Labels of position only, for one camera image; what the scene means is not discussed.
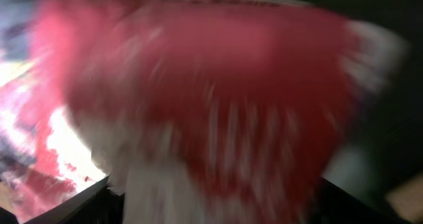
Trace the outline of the red white snack bag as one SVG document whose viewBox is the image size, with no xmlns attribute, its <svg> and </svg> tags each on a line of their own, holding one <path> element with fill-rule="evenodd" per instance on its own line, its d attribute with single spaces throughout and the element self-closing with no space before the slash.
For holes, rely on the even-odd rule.
<svg viewBox="0 0 423 224">
<path fill-rule="evenodd" d="M 1 179 L 26 223 L 297 223 L 406 41 L 294 0 L 1 0 Z"/>
</svg>

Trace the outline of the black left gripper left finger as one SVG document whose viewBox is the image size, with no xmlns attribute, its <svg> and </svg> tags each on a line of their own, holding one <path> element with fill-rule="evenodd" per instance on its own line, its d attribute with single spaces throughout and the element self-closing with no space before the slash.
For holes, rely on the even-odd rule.
<svg viewBox="0 0 423 224">
<path fill-rule="evenodd" d="M 122 224 L 124 196 L 113 193 L 103 178 L 78 192 L 69 180 L 31 176 L 28 184 L 10 189 L 11 210 L 1 204 L 1 224 Z"/>
</svg>

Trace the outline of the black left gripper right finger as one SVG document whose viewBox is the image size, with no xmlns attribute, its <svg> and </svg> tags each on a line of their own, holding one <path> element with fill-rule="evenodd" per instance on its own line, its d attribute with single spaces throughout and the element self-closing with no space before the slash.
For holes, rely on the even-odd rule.
<svg viewBox="0 0 423 224">
<path fill-rule="evenodd" d="M 409 224 L 409 222 L 397 216 L 380 214 L 323 179 L 310 211 L 310 224 Z"/>
</svg>

